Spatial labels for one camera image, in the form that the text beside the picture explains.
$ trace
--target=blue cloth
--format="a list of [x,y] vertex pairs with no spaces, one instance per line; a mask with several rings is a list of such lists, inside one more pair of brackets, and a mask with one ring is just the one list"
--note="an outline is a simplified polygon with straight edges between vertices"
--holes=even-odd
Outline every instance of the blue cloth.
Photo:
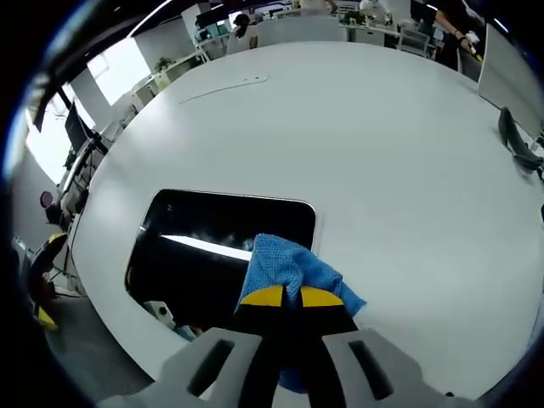
[[[336,270],[308,249],[278,236],[259,234],[253,242],[252,258],[238,304],[248,294],[274,285],[286,288],[290,305],[296,302],[300,286],[312,286],[333,293],[343,300],[352,317],[366,304],[343,283],[342,276]],[[293,368],[282,371],[280,385],[296,393],[305,391]]]

